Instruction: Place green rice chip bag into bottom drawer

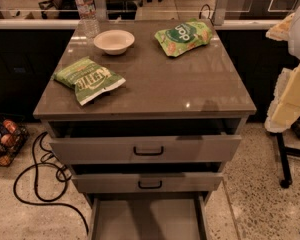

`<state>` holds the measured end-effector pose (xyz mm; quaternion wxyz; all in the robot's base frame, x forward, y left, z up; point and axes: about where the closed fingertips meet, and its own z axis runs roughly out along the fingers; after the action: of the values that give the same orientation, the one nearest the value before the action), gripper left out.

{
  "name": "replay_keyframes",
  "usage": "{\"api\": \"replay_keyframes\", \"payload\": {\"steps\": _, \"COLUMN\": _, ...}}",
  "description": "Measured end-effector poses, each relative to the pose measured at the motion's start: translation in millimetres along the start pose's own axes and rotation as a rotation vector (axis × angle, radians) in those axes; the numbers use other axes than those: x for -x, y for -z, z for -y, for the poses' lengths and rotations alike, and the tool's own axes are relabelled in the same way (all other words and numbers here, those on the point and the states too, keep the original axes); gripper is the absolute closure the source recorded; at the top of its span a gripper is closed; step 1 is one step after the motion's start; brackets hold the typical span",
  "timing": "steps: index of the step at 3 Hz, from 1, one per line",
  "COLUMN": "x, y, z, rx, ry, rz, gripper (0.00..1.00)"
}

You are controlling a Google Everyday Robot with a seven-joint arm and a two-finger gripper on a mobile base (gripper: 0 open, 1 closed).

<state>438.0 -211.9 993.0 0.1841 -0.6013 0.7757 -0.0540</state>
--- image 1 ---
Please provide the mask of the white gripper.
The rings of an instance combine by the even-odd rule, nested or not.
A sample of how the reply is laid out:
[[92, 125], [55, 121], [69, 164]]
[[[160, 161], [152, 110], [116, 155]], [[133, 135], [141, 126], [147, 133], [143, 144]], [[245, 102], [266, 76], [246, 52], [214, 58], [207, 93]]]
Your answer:
[[[275, 41], [287, 41], [289, 53], [300, 60], [300, 6], [282, 21], [272, 26], [266, 37]], [[300, 64], [293, 70], [283, 68], [278, 76], [274, 99], [271, 101], [265, 129], [282, 133], [300, 117]]]

